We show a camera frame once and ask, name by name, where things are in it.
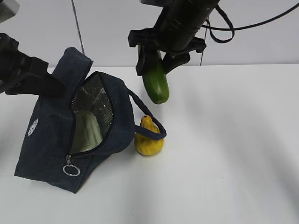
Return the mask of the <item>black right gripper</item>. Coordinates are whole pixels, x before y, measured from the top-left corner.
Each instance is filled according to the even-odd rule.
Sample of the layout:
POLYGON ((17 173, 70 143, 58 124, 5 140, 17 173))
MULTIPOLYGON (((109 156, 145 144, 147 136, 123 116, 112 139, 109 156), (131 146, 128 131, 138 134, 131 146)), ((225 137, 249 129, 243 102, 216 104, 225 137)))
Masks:
POLYGON ((167 46, 166 43, 159 39, 154 28, 131 30, 128 35, 128 44, 133 48, 138 45, 138 61, 136 64, 138 76, 142 76, 154 69, 161 62, 160 51, 166 53, 163 58, 163 68, 165 74, 168 74, 175 68, 190 61, 189 52, 196 51, 197 53, 202 53, 206 48, 206 43, 203 39, 193 37, 183 49, 174 49, 174 47, 167 46))

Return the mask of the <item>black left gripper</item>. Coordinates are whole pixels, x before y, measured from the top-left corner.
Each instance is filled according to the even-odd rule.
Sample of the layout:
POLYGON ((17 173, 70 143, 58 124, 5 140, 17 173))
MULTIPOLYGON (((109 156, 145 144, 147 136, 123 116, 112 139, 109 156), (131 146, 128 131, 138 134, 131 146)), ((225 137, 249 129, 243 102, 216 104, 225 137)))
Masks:
POLYGON ((18 50, 19 42, 0 34, 0 92, 61 97, 65 85, 47 72, 48 63, 18 50))

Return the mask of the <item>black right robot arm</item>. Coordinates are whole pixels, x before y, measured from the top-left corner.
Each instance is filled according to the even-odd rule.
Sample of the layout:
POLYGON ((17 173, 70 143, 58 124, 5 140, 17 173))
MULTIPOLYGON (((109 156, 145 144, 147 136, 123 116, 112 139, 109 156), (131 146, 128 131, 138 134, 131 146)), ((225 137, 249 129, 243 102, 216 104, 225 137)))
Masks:
POLYGON ((190 52, 203 52, 205 41, 195 35, 211 12, 218 6, 217 0, 142 0, 142 4, 161 7, 162 11, 152 28, 131 30, 130 47, 140 47, 136 65, 139 76, 150 70, 158 61, 157 52, 165 57, 162 66, 166 74, 190 61, 190 52))

